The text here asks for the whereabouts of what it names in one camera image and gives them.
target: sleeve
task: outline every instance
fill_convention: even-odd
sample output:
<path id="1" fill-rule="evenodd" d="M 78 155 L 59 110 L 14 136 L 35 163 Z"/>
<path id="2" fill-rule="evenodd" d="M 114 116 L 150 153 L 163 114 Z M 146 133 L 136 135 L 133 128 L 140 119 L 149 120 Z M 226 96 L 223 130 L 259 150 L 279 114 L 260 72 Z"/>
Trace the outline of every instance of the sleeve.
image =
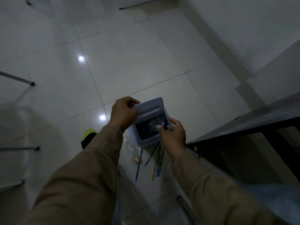
<path id="1" fill-rule="evenodd" d="M 24 224 L 111 224 L 123 136 L 105 126 L 90 144 L 54 172 Z"/>
<path id="2" fill-rule="evenodd" d="M 187 151 L 176 159 L 174 174 L 203 224 L 287 224 L 233 181 L 209 172 Z"/>

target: blue pencil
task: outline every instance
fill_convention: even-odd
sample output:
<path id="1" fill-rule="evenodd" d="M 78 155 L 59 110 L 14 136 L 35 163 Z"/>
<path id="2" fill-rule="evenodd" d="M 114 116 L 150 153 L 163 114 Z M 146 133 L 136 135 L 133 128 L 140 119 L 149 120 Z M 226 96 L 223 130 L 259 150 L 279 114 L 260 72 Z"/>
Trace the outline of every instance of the blue pencil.
<path id="1" fill-rule="evenodd" d="M 163 164 L 163 153 L 165 152 L 165 148 L 163 147 L 163 145 L 162 145 L 162 148 L 163 148 L 163 151 L 161 153 L 161 159 L 160 159 L 160 165 L 159 165 L 159 170 L 158 170 L 158 176 L 160 176 L 160 170 L 161 170 L 161 166 Z"/>
<path id="2" fill-rule="evenodd" d="M 158 162 L 157 162 L 156 177 L 158 177 L 158 170 L 159 170 L 159 166 L 160 166 L 160 151 L 161 151 L 161 145 L 158 149 Z"/>
<path id="3" fill-rule="evenodd" d="M 147 160 L 147 162 L 145 163 L 145 166 L 147 166 L 147 164 L 149 163 L 151 157 L 154 155 L 154 152 L 156 151 L 157 147 L 159 146 L 160 141 L 157 143 L 157 145 L 155 146 L 155 148 L 153 149 L 153 151 L 151 152 L 151 155 L 149 157 L 149 159 Z"/>
<path id="4" fill-rule="evenodd" d="M 136 175 L 135 175 L 135 181 L 137 181 L 137 177 L 138 177 L 138 175 L 139 175 L 140 165 L 141 165 L 141 161 L 142 161 L 142 154 L 143 154 L 143 148 L 141 149 L 141 153 L 140 153 L 140 161 L 139 161 L 139 163 L 138 163 L 138 165 L 137 165 L 137 173 L 136 173 Z"/>

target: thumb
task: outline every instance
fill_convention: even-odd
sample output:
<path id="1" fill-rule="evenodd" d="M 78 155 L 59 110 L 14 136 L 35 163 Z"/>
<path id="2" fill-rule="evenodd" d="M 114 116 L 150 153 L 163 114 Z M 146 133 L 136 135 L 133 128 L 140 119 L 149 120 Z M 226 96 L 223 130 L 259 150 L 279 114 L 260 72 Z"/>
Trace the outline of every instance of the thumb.
<path id="1" fill-rule="evenodd" d="M 161 125 L 157 125 L 156 129 L 160 133 L 160 135 L 163 135 L 165 132 L 165 129 Z"/>

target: brown sleeve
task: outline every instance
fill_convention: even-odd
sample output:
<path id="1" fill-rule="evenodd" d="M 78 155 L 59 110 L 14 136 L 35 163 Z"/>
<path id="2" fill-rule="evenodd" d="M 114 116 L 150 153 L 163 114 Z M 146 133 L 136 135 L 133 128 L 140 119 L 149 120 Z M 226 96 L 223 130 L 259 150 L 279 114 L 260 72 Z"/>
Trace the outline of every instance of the brown sleeve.
<path id="1" fill-rule="evenodd" d="M 174 174 L 203 224 L 287 224 L 233 181 L 209 172 L 187 151 L 175 161 Z"/>
<path id="2" fill-rule="evenodd" d="M 111 224 L 122 133 L 105 126 L 54 172 L 24 224 Z"/>

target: bright light spot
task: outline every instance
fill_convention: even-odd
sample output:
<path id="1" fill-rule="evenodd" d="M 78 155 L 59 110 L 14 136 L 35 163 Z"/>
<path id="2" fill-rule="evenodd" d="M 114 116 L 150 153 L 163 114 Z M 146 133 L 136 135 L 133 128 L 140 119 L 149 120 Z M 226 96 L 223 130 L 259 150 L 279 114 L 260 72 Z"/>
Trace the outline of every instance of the bright light spot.
<path id="1" fill-rule="evenodd" d="M 106 119 L 105 115 L 101 115 L 101 116 L 100 116 L 100 119 L 101 119 L 101 120 L 105 120 L 105 119 Z"/>

